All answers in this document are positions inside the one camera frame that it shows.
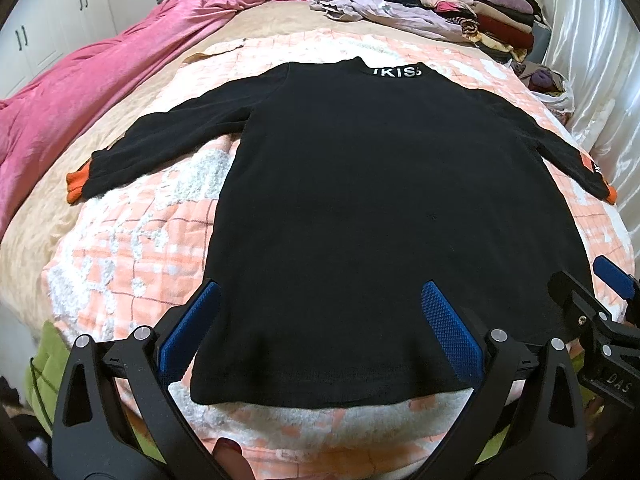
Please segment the person's left hand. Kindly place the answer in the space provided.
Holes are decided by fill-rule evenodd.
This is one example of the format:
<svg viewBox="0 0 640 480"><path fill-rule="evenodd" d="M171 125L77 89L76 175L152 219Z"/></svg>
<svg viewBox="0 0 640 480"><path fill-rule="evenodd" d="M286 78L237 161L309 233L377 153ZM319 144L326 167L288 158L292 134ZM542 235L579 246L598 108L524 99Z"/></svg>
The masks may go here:
<svg viewBox="0 0 640 480"><path fill-rule="evenodd" d="M219 438L213 448L213 458L233 480L254 480L254 472L243 457L242 448L234 441Z"/></svg>

